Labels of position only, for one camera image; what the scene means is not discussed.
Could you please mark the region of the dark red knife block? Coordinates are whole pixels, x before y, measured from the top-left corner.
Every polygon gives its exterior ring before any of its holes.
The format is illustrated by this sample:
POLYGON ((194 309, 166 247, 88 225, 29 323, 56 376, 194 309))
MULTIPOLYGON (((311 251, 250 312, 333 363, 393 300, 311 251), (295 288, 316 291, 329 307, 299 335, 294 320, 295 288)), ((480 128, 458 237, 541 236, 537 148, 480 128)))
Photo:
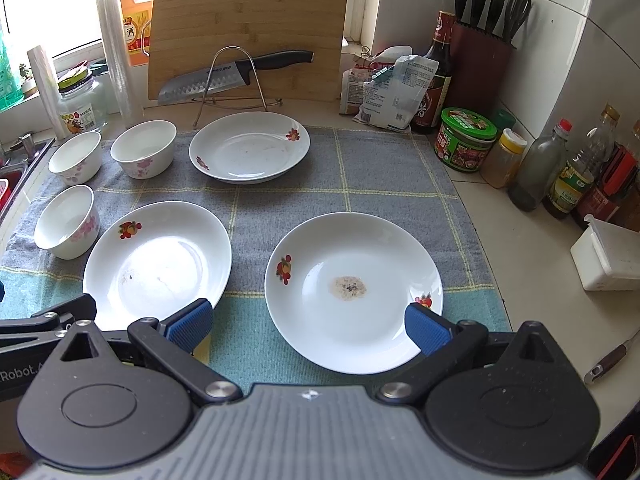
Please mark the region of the dark red knife block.
POLYGON ((512 41, 532 7, 532 0, 454 0, 447 106, 491 112, 514 52, 512 41))

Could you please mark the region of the red labelled sauce bottle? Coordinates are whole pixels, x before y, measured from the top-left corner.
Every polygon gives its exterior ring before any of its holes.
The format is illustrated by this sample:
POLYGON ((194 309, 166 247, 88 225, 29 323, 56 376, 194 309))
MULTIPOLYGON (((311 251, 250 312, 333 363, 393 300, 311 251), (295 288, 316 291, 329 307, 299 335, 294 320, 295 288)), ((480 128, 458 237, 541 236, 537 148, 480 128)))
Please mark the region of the red labelled sauce bottle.
POLYGON ((582 196, 570 214, 582 229, 586 217, 608 221, 620 209, 639 173, 639 122, 622 143, 615 142, 610 159, 603 165, 596 183, 582 196))

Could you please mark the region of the clear bottle red cap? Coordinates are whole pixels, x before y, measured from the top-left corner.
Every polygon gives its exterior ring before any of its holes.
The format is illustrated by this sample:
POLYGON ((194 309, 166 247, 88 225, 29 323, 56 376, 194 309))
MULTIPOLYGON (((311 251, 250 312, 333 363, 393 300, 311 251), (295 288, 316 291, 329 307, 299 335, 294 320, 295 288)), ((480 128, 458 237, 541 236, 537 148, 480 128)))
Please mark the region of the clear bottle red cap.
POLYGON ((508 188, 514 206, 529 212, 537 208, 566 161, 566 144, 573 125, 561 119, 549 134, 538 138, 528 150, 508 188))

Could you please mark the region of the bamboo cutting board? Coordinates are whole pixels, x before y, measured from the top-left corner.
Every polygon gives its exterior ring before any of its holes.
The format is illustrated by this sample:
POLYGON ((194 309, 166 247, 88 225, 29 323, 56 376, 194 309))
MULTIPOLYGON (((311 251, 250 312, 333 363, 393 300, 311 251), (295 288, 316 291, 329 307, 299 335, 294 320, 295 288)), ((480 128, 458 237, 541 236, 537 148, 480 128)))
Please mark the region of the bamboo cutting board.
POLYGON ((314 52, 311 63, 262 70, 232 96, 334 101, 340 93, 347 0, 153 0, 148 96, 168 80, 213 61, 284 50, 314 52))

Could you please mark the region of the white plastic seasoning box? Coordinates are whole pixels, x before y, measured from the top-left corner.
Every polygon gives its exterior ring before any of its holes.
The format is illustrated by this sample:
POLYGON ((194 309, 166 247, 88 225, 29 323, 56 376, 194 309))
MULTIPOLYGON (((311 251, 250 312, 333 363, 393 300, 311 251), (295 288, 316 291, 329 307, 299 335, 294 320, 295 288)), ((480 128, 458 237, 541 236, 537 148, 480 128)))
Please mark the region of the white plastic seasoning box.
POLYGON ((640 285, 640 237, 587 214, 587 229, 570 248, 586 292, 630 292, 640 285))

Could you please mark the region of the grey checked dish towel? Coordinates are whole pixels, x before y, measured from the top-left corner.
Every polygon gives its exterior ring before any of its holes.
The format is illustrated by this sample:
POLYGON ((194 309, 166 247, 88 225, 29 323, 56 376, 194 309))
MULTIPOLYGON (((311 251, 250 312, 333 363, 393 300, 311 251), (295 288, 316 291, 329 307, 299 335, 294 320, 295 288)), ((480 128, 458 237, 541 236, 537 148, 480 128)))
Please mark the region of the grey checked dish towel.
POLYGON ((191 165, 190 136, 178 136, 169 168, 130 179, 111 156, 90 181, 102 226, 140 206, 181 200, 213 211, 228 230, 234 263, 229 292, 256 297, 272 248, 300 222, 355 211, 390 220, 427 249, 448 294, 491 290, 484 250, 447 170, 423 136, 312 128, 310 150, 283 176, 232 185, 191 165))

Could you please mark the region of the dark soy sauce bottle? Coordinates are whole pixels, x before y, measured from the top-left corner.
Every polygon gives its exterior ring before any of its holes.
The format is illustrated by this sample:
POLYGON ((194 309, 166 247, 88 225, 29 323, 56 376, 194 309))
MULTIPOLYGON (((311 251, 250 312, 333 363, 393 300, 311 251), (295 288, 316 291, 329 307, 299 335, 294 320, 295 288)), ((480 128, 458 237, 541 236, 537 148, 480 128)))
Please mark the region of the dark soy sauce bottle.
POLYGON ((412 130, 417 133, 431 132, 438 124, 451 80, 450 42, 455 22, 454 14, 443 10, 438 12, 431 47, 425 55, 437 61, 438 67, 411 123, 412 130))

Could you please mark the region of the white plate with brown stain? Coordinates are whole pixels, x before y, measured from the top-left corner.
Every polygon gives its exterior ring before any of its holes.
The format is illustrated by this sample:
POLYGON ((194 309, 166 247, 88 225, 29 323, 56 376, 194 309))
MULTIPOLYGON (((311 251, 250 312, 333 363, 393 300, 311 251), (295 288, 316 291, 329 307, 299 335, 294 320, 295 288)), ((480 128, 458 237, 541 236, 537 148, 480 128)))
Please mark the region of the white plate with brown stain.
POLYGON ((322 214, 288 232, 266 267, 273 324, 301 356, 327 370, 372 375, 415 358, 405 310, 444 310, 437 266, 393 222, 356 212, 322 214))

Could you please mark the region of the small potted plant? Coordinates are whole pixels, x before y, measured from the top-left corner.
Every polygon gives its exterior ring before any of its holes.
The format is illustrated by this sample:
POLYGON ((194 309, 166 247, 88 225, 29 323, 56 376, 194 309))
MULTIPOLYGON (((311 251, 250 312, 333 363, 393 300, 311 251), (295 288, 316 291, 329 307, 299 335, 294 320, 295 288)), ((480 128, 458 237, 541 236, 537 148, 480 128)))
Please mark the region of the small potted plant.
POLYGON ((21 89, 24 99, 28 99, 38 92, 35 78, 32 76, 30 68, 24 63, 18 66, 18 70, 20 71, 21 89))

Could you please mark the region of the yellow lidded spice jar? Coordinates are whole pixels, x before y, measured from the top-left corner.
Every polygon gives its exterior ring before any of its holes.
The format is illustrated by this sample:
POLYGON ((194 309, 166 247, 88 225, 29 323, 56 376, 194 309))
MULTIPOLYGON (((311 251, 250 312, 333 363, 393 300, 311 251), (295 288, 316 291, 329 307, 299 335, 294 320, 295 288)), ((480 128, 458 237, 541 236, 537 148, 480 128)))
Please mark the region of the yellow lidded spice jar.
POLYGON ((480 175, 493 188, 505 188, 518 171, 526 148, 524 138, 512 129, 504 128, 480 167, 480 175))

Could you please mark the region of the teal dish cloth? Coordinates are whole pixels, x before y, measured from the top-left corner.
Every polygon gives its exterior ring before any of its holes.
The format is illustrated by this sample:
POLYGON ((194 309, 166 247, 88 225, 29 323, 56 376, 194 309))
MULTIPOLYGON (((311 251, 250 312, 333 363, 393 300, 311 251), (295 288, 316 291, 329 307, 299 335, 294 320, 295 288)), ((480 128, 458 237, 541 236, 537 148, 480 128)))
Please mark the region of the teal dish cloth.
MULTIPOLYGON (((510 330, 500 292, 487 264, 456 269, 438 268, 444 286, 442 313, 450 321, 475 320, 490 330, 510 330)), ((21 269, 3 263, 1 283, 6 294, 2 318, 27 318, 82 292, 79 272, 69 262, 58 269, 21 269)), ((349 376, 314 365, 281 337, 259 292, 227 292, 214 310, 213 330, 206 352, 196 352, 214 370, 248 390, 255 382, 287 385, 355 385, 375 388, 398 370, 349 376)))

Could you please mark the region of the white floral bowl front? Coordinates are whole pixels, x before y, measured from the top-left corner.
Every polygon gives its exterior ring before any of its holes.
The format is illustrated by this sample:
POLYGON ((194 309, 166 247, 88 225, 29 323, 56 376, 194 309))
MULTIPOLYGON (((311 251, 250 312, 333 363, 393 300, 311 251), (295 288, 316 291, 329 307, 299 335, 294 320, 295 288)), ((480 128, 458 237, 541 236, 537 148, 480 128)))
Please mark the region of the white floral bowl front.
POLYGON ((37 221, 38 248, 56 258, 73 260, 91 248, 99 236, 100 217, 88 185, 74 185, 55 196, 37 221))

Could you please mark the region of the white floral bowl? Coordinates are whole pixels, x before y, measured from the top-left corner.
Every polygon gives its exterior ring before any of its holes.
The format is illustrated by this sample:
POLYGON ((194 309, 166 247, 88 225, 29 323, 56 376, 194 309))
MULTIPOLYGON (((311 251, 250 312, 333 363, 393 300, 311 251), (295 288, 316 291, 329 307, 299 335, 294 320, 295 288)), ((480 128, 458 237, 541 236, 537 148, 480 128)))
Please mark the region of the white floral bowl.
POLYGON ((56 258, 73 260, 91 248, 99 236, 100 217, 88 185, 74 185, 55 196, 37 221, 38 248, 56 258))
POLYGON ((111 146, 111 156, 130 178, 151 179, 174 160, 177 127, 167 120, 150 120, 123 132, 111 146))
POLYGON ((48 163, 51 174, 67 186, 84 184, 92 179, 102 165, 102 136, 87 131, 66 141, 52 155, 48 163))

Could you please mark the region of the green capped small jar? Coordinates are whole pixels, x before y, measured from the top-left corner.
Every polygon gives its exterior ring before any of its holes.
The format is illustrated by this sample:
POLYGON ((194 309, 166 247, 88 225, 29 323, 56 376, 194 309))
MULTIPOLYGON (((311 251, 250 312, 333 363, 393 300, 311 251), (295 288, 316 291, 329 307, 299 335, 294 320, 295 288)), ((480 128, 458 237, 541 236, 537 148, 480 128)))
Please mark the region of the green capped small jar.
POLYGON ((494 110, 490 116, 490 120, 499 132, 503 132, 505 128, 512 129, 516 123, 515 117, 504 108, 494 110))

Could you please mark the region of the tall cling film roll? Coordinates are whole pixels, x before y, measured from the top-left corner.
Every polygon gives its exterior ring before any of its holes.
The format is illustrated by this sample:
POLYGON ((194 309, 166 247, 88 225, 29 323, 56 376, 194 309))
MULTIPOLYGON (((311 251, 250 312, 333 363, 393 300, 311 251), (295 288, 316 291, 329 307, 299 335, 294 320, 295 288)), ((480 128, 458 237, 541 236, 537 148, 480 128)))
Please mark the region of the tall cling film roll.
POLYGON ((127 127, 140 119, 141 106, 134 94, 129 55, 118 0, 96 0, 103 50, 120 116, 127 127))

